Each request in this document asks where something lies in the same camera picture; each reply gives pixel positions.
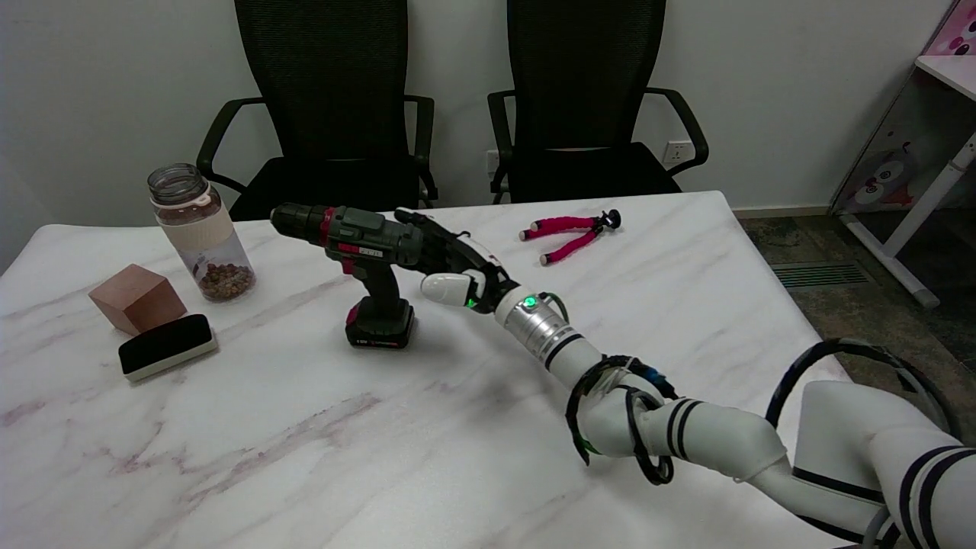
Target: wooden cube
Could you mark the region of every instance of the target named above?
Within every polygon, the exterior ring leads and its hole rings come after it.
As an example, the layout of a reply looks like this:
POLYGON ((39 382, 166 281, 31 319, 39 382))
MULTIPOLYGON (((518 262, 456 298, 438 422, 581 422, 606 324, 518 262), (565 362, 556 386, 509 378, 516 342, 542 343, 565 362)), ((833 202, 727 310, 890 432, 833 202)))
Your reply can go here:
POLYGON ((119 271, 88 297, 109 322, 131 335, 139 335, 186 313, 186 306, 166 276, 138 265, 119 271))

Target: black office chair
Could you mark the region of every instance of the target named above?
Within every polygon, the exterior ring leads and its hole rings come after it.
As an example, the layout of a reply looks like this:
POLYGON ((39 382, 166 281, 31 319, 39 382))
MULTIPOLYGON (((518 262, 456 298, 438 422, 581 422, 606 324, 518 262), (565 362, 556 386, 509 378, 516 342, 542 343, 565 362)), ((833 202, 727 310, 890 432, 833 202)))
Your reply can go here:
POLYGON ((227 102, 197 156, 210 181, 242 194, 235 221, 267 219, 281 202, 373 211, 437 198, 428 158, 433 100, 403 95, 406 0, 235 0, 244 52, 262 96, 227 102), (414 154, 404 102, 417 104, 414 154), (214 155, 244 105, 262 103, 282 156, 250 185, 214 172, 214 155), (419 179, 425 184, 420 191, 419 179))
POLYGON ((646 87, 664 19, 665 0, 508 0, 515 89, 488 96, 501 162, 496 204, 506 190, 512 202, 681 192, 672 177, 705 163, 709 146, 679 93, 646 87), (694 159, 665 170, 630 142, 644 94, 671 102, 694 159), (514 147, 506 97, 515 97, 514 147), (559 150, 568 148, 585 150, 559 150))

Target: mesh chair back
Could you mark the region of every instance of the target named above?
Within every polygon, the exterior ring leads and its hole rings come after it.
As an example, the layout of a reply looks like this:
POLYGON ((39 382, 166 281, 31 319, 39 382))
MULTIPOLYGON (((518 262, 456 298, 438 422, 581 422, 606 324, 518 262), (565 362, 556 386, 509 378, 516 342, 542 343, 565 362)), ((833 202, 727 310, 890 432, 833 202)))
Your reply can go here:
POLYGON ((244 52, 282 152, 407 152, 406 0, 235 0, 244 52))
POLYGON ((519 148, 630 143, 665 0, 508 0, 519 148))

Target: white desk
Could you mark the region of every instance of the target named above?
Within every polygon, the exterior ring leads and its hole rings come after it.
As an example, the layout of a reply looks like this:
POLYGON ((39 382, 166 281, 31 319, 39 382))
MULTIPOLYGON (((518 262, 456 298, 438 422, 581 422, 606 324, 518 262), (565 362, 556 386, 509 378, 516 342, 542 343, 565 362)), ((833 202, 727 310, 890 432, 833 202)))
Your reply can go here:
MULTIPOLYGON (((819 341, 718 192, 437 210, 516 279, 557 292, 606 352, 682 394, 762 413, 819 341), (565 262, 520 242, 538 218, 618 208, 624 228, 565 262)), ((41 229, 0 278, 0 546, 159 548, 654 547, 845 543, 747 485, 675 461, 586 468, 565 390, 489 317, 425 302, 402 352, 354 350, 363 287, 321 250, 239 224, 258 285, 211 305, 157 228, 41 229), (221 350, 130 387, 126 337, 87 293, 129 263, 166 275, 221 350)), ((833 359, 804 378, 846 379, 833 359)), ((799 391, 781 433, 793 447, 799 391)))
MULTIPOLYGON (((942 80, 967 98, 976 101, 976 56, 921 56, 915 65, 942 80)), ((895 232, 883 243, 853 215, 840 216, 844 225, 874 254, 918 302, 931 309, 939 305, 939 298, 922 284, 895 256, 905 247, 921 224, 939 206, 946 194, 966 172, 976 157, 976 134, 970 137, 956 156, 946 164, 932 185, 918 199, 895 232)))

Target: white wall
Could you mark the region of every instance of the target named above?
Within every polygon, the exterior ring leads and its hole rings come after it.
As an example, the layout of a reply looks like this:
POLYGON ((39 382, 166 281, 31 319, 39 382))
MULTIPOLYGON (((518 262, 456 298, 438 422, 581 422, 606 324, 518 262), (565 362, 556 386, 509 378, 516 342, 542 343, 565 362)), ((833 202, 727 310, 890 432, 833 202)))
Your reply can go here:
MULTIPOLYGON (((672 0, 651 84, 684 94, 712 147, 678 182, 733 206, 827 204, 950 2, 672 0)), ((407 91, 437 103, 440 203, 486 203, 505 2, 410 4, 407 91)), ((0 25, 0 150, 60 222, 150 223, 145 176, 193 161, 221 104, 257 93, 231 0, 4 0, 0 25)), ((247 181, 277 145, 261 107, 242 114, 217 165, 247 181)), ((636 137, 660 153, 683 132, 649 98, 636 137)))
POLYGON ((14 262, 34 231, 54 221, 0 154, 0 274, 14 262))

